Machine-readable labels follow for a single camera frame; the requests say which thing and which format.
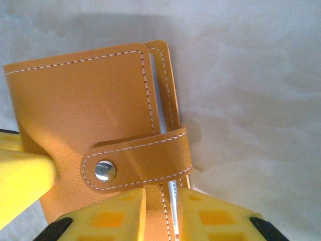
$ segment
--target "white stitching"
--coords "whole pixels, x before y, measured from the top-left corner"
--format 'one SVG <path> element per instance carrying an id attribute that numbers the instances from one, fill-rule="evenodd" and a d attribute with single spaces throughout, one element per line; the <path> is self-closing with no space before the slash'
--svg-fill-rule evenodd
<path id="1" fill-rule="evenodd" d="M 174 130 L 174 122 L 173 122 L 173 113 L 172 113 L 172 103 L 171 103 L 171 96 L 170 96 L 170 87 L 169 87 L 169 79 L 167 77 L 167 71 L 166 71 L 166 67 L 165 67 L 165 59 L 164 59 L 164 56 L 161 52 L 160 49 L 157 49 L 157 48 L 152 48 L 152 49 L 155 49 L 157 51 L 159 51 L 161 57 L 162 57 L 162 62 L 163 62 L 163 68 L 164 68 L 164 74 L 165 74 L 165 81 L 166 81 L 166 87 L 167 87 L 167 95 L 168 95 L 168 98 L 169 98 L 169 104 L 170 104 L 170 113 L 171 113 L 171 122 L 172 122 L 172 131 Z"/>
<path id="2" fill-rule="evenodd" d="M 162 200 L 164 204 L 164 213 L 165 213 L 165 220 L 166 220 L 166 226 L 167 226 L 167 235 L 169 237 L 169 241 L 171 241 L 171 233 L 170 233 L 170 223 L 169 223 L 169 216 L 167 215 L 167 208 L 166 208 L 166 202 L 165 202 L 165 194 L 164 194 L 164 189 L 163 185 L 160 185 L 160 190 L 162 191 Z"/>
<path id="3" fill-rule="evenodd" d="M 179 137 L 182 137 L 184 135 L 186 135 L 187 132 L 184 132 L 182 134 L 179 134 L 177 136 L 173 136 L 171 138 L 167 138 L 167 139 L 164 139 L 164 141 L 171 141 L 171 140 L 175 140 Z M 142 145 L 138 145 L 138 146 L 131 146 L 131 147 L 125 147 L 125 148 L 122 148 L 122 149 L 116 149 L 116 150 L 111 150 L 111 151 L 104 151 L 104 152 L 98 152 L 98 153 L 94 153 L 94 154 L 91 154 L 89 155 L 85 161 L 84 161 L 84 165 L 83 165 L 83 169 L 82 169 L 82 172 L 83 172 L 83 175 L 84 175 L 84 178 L 86 180 L 86 182 L 93 188 L 97 189 L 97 190 L 108 190 L 108 189 L 112 189 L 112 188 L 116 188 L 116 187 L 123 187 L 125 186 L 124 184 L 123 185 L 119 185 L 119 186 L 114 186 L 114 187 L 108 187 L 108 188 L 98 188 L 98 187 L 95 187 L 93 184 L 90 183 L 90 181 L 88 180 L 87 176 L 86 176 L 86 173 L 85 173 L 85 169 L 86 169 L 86 162 L 88 161 L 89 158 L 91 157 L 94 157 L 94 156 L 97 156 L 97 155 L 102 155 L 102 154 L 107 154 L 107 153 L 110 153 L 110 152 L 120 152 L 120 151 L 123 151 L 123 150 L 127 150 L 127 149 L 131 149 L 131 148 L 138 148 L 138 147 L 144 147 L 144 146 L 147 146 L 147 145 L 154 145 L 154 144 L 158 144 L 160 143 L 159 141 L 155 141 L 155 142 L 151 142 L 151 143 L 146 143 L 146 144 L 142 144 Z M 170 176 L 166 176 L 166 177 L 159 177 L 159 178 L 155 178 L 155 179 L 149 179 L 149 180 L 144 180 L 144 181 L 140 181 L 140 182 L 135 182 L 135 183 L 128 183 L 128 185 L 134 185 L 134 184 L 138 184 L 138 183 L 146 183 L 146 182 L 152 182 L 152 181 L 155 181 L 155 180 L 158 180 L 158 179 L 165 179 L 165 178 L 171 178 L 171 177 L 174 177 L 174 176 L 177 176 L 177 175 L 180 175 L 182 174 L 183 172 L 187 172 L 189 171 L 190 169 L 192 168 L 192 166 L 180 171 L 180 172 L 177 172 L 177 173 L 174 173 Z"/>
<path id="4" fill-rule="evenodd" d="M 111 56 L 116 56 L 116 55 L 121 55 L 121 54 L 130 54 L 130 53 L 138 53 L 138 54 L 140 54 L 141 64 L 142 64 L 142 74 L 144 76 L 144 83 L 145 83 L 145 88 L 146 88 L 146 93 L 147 93 L 148 110 L 149 110 L 149 115 L 150 115 L 151 127 L 152 127 L 152 132 L 155 135 L 155 127 L 154 127 L 154 121 L 153 121 L 152 111 L 151 111 L 151 104 L 150 104 L 148 85 L 147 85 L 145 66 L 144 66 L 144 58 L 143 58 L 142 52 L 140 52 L 139 50 L 132 50 L 132 51 L 126 51 L 126 52 L 121 52 L 121 53 L 115 53 L 115 54 L 101 55 L 101 56 L 96 56 L 96 57 L 93 57 L 93 58 L 80 59 L 80 60 L 76 60 L 76 61 L 72 61 L 72 62 L 65 62 L 65 63 L 51 64 L 51 65 L 39 66 L 39 67 L 28 68 L 28 69 L 21 69 L 21 70 L 16 70 L 16 71 L 5 73 L 5 75 L 24 72 L 24 71 L 29 71 L 29 70 L 36 70 L 36 69 L 43 69 L 43 68 L 49 68 L 49 67 L 62 66 L 62 65 L 65 65 L 65 64 L 80 63 L 80 62 L 91 61 L 91 60 L 95 60 L 95 59 L 101 59 L 101 58 L 106 58 L 106 57 L 111 57 Z"/>

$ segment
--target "white background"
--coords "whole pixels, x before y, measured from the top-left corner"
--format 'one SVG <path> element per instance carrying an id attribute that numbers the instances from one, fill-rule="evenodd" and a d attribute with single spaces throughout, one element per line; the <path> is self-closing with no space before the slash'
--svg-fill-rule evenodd
<path id="1" fill-rule="evenodd" d="M 321 237 L 320 1 L 0 1 L 0 65 L 163 39 L 195 170 L 290 240 Z M 0 74 L 0 127 L 17 129 Z M 39 203 L 0 231 L 32 240 Z"/>

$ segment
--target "metal snap button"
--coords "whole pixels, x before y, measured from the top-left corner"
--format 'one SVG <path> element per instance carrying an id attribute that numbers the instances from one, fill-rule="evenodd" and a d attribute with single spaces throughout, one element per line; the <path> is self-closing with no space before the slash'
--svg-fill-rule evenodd
<path id="1" fill-rule="evenodd" d="M 116 168 L 110 161 L 102 160 L 97 163 L 95 174 L 100 181 L 109 182 L 115 177 Z"/>

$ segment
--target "leather flap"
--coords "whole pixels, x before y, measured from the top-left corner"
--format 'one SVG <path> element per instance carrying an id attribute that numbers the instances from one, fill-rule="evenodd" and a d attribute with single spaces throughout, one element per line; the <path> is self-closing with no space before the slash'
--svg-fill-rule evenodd
<path id="1" fill-rule="evenodd" d="M 100 181 L 95 176 L 95 166 L 101 160 L 108 160 L 116 167 L 116 176 L 109 182 Z M 189 174 L 191 170 L 186 128 L 96 147 L 90 149 L 82 160 L 86 183 L 105 192 L 168 182 Z"/>

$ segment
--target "wallet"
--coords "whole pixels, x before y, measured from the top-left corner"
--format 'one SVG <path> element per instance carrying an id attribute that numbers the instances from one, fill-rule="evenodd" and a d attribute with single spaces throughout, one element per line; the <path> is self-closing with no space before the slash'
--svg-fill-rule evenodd
<path id="1" fill-rule="evenodd" d="M 48 223 L 120 192 L 146 190 L 144 240 L 175 240 L 171 185 L 189 187 L 170 52 L 128 44 L 4 67 L 25 152 L 54 160 L 58 181 L 40 199 Z M 101 180 L 101 161 L 114 177 Z"/>

